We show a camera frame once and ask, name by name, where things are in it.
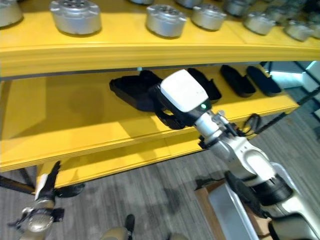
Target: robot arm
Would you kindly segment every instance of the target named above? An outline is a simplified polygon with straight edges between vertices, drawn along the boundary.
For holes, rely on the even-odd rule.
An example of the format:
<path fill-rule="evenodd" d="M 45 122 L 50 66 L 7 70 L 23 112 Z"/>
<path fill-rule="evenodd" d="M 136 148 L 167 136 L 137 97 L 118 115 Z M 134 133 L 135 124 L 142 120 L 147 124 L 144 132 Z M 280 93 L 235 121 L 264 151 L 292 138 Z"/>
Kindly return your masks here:
<path fill-rule="evenodd" d="M 44 240 L 50 233 L 54 222 L 62 220 L 64 210 L 55 207 L 55 182 L 60 169 L 60 162 L 52 168 L 51 173 L 44 175 L 35 194 L 33 207 L 26 207 L 22 211 L 22 217 L 10 227 L 22 231 L 20 240 Z"/>
<path fill-rule="evenodd" d="M 222 159 L 249 187 L 272 219 L 275 240 L 320 240 L 320 219 L 269 163 L 267 155 L 240 137 L 221 113 L 211 111 L 208 95 L 186 71 L 168 76 L 156 89 L 158 100 L 186 126 L 200 133 L 200 146 Z"/>

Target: metal cylinder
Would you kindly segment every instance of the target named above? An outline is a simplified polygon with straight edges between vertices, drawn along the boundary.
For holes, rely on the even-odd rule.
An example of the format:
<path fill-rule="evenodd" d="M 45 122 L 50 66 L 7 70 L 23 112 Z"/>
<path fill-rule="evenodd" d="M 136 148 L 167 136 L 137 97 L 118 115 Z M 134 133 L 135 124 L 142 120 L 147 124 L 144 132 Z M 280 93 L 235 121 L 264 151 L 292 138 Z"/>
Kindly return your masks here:
<path fill-rule="evenodd" d="M 226 0 L 223 9 L 236 17 L 242 17 L 248 10 L 249 4 L 246 0 Z"/>
<path fill-rule="evenodd" d="M 226 14 L 220 8 L 210 3 L 202 3 L 193 7 L 192 22 L 204 29 L 216 31 L 224 23 Z"/>
<path fill-rule="evenodd" d="M 151 5 L 154 3 L 155 0 L 129 0 L 129 1 L 135 4 Z"/>
<path fill-rule="evenodd" d="M 250 12 L 243 20 L 243 25 L 256 34 L 267 35 L 276 22 L 262 12 Z"/>
<path fill-rule="evenodd" d="M 180 4 L 187 9 L 192 9 L 194 6 L 201 4 L 203 1 L 204 0 L 175 0 L 177 4 Z"/>
<path fill-rule="evenodd" d="M 22 11 L 16 0 L 0 0 L 0 27 L 20 21 Z"/>
<path fill-rule="evenodd" d="M 146 27 L 167 38 L 176 38 L 182 34 L 187 21 L 186 16 L 170 5 L 156 4 L 146 8 Z"/>
<path fill-rule="evenodd" d="M 320 22 L 311 22 L 309 27 L 313 30 L 312 36 L 316 39 L 320 39 Z"/>
<path fill-rule="evenodd" d="M 55 26 L 62 32 L 86 35 L 101 29 L 100 9 L 88 0 L 54 0 L 50 11 Z"/>
<path fill-rule="evenodd" d="M 306 41 L 313 34 L 313 30 L 305 22 L 296 20 L 289 21 L 283 30 L 291 38 L 301 42 Z"/>
<path fill-rule="evenodd" d="M 281 6 L 269 6 L 265 10 L 265 14 L 268 18 L 275 21 L 277 24 L 280 24 L 283 18 L 286 17 L 286 9 Z"/>

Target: black cable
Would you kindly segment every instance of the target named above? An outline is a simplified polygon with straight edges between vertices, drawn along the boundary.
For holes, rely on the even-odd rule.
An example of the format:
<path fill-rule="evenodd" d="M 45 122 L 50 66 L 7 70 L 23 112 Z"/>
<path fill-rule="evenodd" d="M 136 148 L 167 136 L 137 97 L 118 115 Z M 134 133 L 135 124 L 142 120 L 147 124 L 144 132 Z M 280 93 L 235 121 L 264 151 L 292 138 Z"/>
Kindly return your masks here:
<path fill-rule="evenodd" d="M 251 132 L 251 131 L 253 131 L 253 133 L 256 133 L 256 131 L 260 128 L 260 125 L 261 125 L 261 116 L 259 114 L 253 113 L 243 123 L 242 132 L 247 137 L 248 133 Z"/>

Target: yellow shelf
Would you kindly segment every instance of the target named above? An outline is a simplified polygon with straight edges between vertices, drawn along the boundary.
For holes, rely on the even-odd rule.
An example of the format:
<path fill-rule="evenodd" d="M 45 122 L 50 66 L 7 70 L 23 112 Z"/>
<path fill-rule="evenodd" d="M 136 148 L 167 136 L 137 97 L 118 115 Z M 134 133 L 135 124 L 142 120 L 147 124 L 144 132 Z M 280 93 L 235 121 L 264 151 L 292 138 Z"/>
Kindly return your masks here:
<path fill-rule="evenodd" d="M 77 184 L 200 151 L 197 138 L 198 134 L 191 132 L 152 140 L 148 143 L 63 159 L 55 187 Z M 56 161 L 50 161 L 38 165 L 37 181 L 42 174 L 48 174 L 55 163 Z"/>
<path fill-rule="evenodd" d="M 87 37 L 60 33 L 49 12 L 49 0 L 20 3 L 24 19 L 1 30 L 1 76 L 246 61 L 320 60 L 320 40 L 299 42 L 275 27 L 268 36 L 246 30 L 228 17 L 216 32 L 192 24 L 178 39 L 164 39 L 145 28 L 146 7 L 128 0 L 95 0 L 101 8 L 102 30 Z M 185 12 L 172 0 L 156 0 Z M 264 10 L 258 1 L 254 9 Z"/>
<path fill-rule="evenodd" d="M 235 65 L 245 72 L 245 65 Z M 298 105 L 285 92 L 267 97 L 257 89 L 249 98 L 237 96 L 221 76 L 220 67 L 201 67 L 214 79 L 222 99 L 213 111 L 224 110 L 233 122 L 252 113 L 291 111 Z M 165 78 L 177 69 L 153 72 Z M 137 72 L 105 72 L 20 79 L 2 83 L 0 99 L 0 171 L 39 165 L 160 140 L 195 131 L 171 130 L 152 113 L 138 111 L 109 89 L 109 81 Z"/>

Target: gray carpet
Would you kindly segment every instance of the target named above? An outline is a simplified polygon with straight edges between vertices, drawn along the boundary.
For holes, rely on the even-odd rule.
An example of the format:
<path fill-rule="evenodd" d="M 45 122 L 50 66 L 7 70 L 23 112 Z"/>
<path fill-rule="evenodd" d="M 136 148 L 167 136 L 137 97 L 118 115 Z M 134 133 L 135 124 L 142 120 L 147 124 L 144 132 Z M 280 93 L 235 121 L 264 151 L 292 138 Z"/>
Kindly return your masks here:
<path fill-rule="evenodd" d="M 295 98 L 304 93 L 290 90 Z M 314 128 L 320 123 L 311 115 L 311 101 L 251 141 L 282 164 L 302 194 L 320 215 L 320 143 Z M 183 233 L 190 240 L 214 239 L 197 203 L 196 179 L 220 179 L 226 166 L 211 152 L 203 151 L 90 181 L 84 191 L 57 199 L 65 218 L 48 240 L 98 240 L 109 228 L 121 226 L 127 214 L 136 217 L 137 240 L 165 240 L 169 233 Z M 35 169 L 28 169 L 31 175 Z M 19 180 L 17 171 L 5 177 Z M 33 197 L 0 189 L 0 239 L 16 240 L 19 233 L 6 223 L 20 217 Z"/>

